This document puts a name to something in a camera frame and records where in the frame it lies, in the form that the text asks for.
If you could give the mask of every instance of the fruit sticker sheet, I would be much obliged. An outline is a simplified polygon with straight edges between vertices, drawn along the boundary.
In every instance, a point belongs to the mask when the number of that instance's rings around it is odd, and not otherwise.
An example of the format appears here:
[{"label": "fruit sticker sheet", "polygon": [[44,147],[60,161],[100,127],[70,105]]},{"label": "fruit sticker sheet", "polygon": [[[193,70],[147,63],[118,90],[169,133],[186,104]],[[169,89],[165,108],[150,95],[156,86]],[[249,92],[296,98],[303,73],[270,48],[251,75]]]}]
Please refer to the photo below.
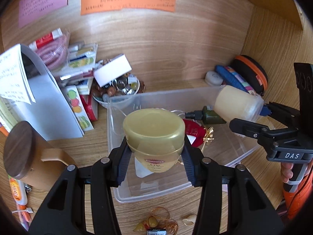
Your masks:
[{"label": "fruit sticker sheet", "polygon": [[74,112],[74,115],[76,116],[82,130],[84,132],[92,130],[93,126],[83,107],[76,86],[67,86],[62,90],[62,93],[65,96],[65,99],[68,101],[72,111]]}]

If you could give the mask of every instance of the wooden back panel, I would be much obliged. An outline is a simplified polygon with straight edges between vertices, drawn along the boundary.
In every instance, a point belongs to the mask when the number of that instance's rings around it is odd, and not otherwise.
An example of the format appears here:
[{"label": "wooden back panel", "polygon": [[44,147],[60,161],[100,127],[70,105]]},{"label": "wooden back panel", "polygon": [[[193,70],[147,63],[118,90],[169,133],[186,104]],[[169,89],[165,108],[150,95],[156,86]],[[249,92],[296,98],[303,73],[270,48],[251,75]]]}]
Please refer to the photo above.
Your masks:
[{"label": "wooden back panel", "polygon": [[58,27],[71,42],[99,43],[97,59],[125,53],[146,82],[204,78],[217,64],[239,54],[249,28],[248,0],[177,0],[176,12],[124,9],[80,15],[80,0],[18,29],[18,2],[2,17],[4,48],[29,44]]}]

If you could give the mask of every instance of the barcode label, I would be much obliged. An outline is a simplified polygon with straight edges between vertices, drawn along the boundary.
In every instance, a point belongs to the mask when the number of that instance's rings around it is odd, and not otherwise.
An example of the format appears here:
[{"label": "barcode label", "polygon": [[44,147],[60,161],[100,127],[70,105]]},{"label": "barcode label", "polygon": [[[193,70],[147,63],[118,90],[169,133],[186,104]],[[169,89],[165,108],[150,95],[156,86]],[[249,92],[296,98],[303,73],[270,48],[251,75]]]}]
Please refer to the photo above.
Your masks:
[{"label": "barcode label", "polygon": [[166,235],[166,230],[162,229],[162,230],[151,230],[147,232],[147,235]]}]

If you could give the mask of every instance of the mug handle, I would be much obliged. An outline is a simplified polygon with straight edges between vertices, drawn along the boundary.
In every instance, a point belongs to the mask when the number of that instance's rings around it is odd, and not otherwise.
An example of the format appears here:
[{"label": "mug handle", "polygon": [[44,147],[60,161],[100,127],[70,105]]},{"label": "mug handle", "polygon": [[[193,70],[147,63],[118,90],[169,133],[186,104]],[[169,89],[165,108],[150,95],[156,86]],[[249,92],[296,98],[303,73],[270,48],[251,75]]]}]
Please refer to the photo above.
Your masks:
[{"label": "mug handle", "polygon": [[41,161],[60,161],[66,166],[75,165],[75,161],[60,148],[46,148],[41,152]]}]

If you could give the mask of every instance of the wooden lid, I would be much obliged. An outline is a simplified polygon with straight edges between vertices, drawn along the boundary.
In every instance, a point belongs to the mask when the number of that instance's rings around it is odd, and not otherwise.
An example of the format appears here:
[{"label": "wooden lid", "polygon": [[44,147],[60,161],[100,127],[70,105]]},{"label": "wooden lid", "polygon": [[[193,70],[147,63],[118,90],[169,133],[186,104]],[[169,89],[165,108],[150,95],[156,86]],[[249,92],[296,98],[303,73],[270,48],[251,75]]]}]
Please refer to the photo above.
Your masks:
[{"label": "wooden lid", "polygon": [[23,178],[34,159],[34,132],[27,122],[19,122],[13,127],[4,145],[4,167],[16,179]]}]

